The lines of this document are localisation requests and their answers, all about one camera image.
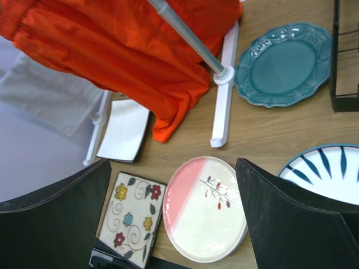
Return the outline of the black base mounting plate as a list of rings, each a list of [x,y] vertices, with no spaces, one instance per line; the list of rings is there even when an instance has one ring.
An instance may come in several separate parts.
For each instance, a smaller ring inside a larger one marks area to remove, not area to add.
[[[137,268],[119,255],[115,254],[107,245],[95,238],[92,248],[89,268]],[[187,267],[150,256],[146,268],[152,269],[185,269]]]

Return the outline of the grey towel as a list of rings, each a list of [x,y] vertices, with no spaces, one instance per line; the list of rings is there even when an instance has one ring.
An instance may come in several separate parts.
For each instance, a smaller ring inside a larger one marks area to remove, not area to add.
[[[47,68],[22,53],[1,77],[1,101],[73,135],[103,90],[75,75]]]

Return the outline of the flower pattern square plate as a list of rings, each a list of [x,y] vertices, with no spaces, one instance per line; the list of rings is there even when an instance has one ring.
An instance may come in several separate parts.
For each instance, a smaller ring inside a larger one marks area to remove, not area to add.
[[[136,268],[148,264],[167,185],[120,172],[107,206],[99,240]]]

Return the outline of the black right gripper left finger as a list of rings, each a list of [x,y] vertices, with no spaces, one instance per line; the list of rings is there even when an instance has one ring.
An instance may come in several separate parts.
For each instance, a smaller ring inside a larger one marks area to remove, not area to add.
[[[1,202],[1,268],[88,268],[111,164]]]

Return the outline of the blue striped round plate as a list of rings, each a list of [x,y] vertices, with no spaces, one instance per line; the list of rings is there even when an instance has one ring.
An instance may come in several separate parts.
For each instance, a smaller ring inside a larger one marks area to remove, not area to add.
[[[358,145],[328,144],[305,150],[278,177],[337,201],[358,205]]]

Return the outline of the orange shorts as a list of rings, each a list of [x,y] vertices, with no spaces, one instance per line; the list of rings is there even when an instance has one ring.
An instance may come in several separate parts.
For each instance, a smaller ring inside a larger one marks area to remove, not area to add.
[[[149,109],[161,143],[210,86],[204,61],[147,1],[2,1],[1,35],[45,67]]]

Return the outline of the teal scalloped ceramic plate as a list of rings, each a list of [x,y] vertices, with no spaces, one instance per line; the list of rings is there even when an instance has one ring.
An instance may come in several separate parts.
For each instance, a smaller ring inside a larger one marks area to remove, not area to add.
[[[331,74],[332,36],[308,22],[268,30],[240,56],[234,84],[255,106],[288,107],[309,98]]]

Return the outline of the white clothes rack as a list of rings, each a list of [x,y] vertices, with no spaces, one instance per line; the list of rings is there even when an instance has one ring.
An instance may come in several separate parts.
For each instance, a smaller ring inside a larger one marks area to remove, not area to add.
[[[229,112],[234,84],[233,66],[237,50],[239,23],[235,22],[233,27],[226,33],[223,40],[222,58],[217,60],[166,1],[150,1],[149,3],[214,71],[213,81],[218,89],[210,145],[212,148],[224,146],[228,137]],[[97,157],[96,154],[107,128],[112,102],[111,92],[105,91],[98,111],[90,113],[88,116],[94,125],[94,129],[83,161],[85,166],[91,165]]]

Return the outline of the pink round plate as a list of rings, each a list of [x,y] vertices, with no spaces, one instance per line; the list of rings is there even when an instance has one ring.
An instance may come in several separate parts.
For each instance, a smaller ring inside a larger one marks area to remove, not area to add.
[[[230,255],[248,231],[236,172],[212,156],[193,158],[174,172],[162,210],[172,245],[197,263]]]

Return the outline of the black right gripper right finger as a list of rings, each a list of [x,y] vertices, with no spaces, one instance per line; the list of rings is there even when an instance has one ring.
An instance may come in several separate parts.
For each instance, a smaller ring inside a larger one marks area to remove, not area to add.
[[[258,268],[358,268],[358,206],[239,158],[236,177]]]

